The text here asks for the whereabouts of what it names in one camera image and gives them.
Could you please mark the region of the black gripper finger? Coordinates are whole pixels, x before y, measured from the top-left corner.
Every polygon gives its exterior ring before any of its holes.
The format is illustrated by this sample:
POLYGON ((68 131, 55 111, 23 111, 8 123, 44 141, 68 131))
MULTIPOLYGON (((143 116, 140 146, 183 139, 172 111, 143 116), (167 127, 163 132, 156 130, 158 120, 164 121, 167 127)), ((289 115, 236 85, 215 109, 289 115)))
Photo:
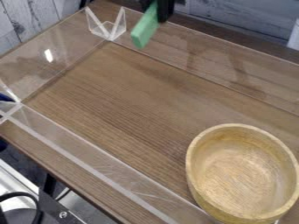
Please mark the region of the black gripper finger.
POLYGON ((155 0, 139 0, 143 11, 147 11, 148 7, 152 5, 155 0))
POLYGON ((175 0, 156 0, 158 2, 158 21, 164 23, 174 14, 175 0))

